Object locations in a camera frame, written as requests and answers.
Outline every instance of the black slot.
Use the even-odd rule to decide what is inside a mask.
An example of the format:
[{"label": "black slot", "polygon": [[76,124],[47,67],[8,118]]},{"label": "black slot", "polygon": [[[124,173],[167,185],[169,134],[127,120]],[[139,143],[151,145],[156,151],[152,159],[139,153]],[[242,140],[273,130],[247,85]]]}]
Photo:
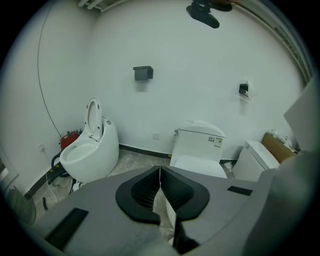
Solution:
[{"label": "black slot", "polygon": [[252,193],[251,189],[241,188],[237,186],[231,186],[227,190],[241,194],[241,195],[245,195],[245,196],[250,196]]},{"label": "black slot", "polygon": [[45,239],[59,250],[63,250],[89,212],[74,208]]}]

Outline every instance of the wall-mounted dispenser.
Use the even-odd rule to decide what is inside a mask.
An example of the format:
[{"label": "wall-mounted dispenser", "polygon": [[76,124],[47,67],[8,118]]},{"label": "wall-mounted dispenser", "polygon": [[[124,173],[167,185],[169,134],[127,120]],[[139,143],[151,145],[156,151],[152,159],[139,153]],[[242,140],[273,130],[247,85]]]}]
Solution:
[{"label": "wall-mounted dispenser", "polygon": [[247,83],[240,84],[239,93],[249,97],[249,85]]},{"label": "wall-mounted dispenser", "polygon": [[154,78],[154,69],[151,66],[136,66],[133,70],[136,81],[145,81]]}]

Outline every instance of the wall socket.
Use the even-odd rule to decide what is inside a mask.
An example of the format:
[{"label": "wall socket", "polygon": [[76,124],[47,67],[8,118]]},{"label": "wall socket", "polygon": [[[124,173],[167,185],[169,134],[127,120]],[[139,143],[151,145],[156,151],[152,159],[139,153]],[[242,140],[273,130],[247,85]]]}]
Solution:
[{"label": "wall socket", "polygon": [[152,139],[154,139],[154,140],[160,140],[160,133],[154,132],[154,133],[152,134]]}]

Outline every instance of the pipe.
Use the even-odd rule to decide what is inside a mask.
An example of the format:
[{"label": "pipe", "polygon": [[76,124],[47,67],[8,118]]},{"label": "pipe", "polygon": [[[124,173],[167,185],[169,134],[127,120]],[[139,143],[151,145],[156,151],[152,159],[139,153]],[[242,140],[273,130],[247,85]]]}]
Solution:
[{"label": "pipe", "polygon": [[97,6],[98,4],[100,4],[103,0],[95,0],[93,1],[91,4],[88,5],[88,9],[91,10],[93,7]]},{"label": "pipe", "polygon": [[129,2],[129,1],[132,1],[132,0],[120,0],[120,1],[117,1],[114,4],[109,5],[107,8],[102,9],[101,12],[103,13],[105,11],[108,11],[109,9],[112,9],[114,7],[117,7],[117,6],[121,5],[121,4],[123,4],[125,2]]},{"label": "pipe", "polygon": [[81,1],[78,3],[78,6],[79,6],[79,7],[82,7],[82,6],[84,6],[87,2],[89,2],[89,0],[81,0]]}]

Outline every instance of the security camera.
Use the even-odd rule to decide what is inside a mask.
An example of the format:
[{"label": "security camera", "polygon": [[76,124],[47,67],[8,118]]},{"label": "security camera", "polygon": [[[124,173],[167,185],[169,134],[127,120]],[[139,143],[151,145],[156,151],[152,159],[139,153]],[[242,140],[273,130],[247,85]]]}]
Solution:
[{"label": "security camera", "polygon": [[220,26],[219,21],[213,17],[211,9],[216,9],[221,12],[230,12],[232,5],[222,4],[210,0],[192,0],[192,4],[186,8],[187,13],[195,20],[200,21],[213,29],[217,29]]}]

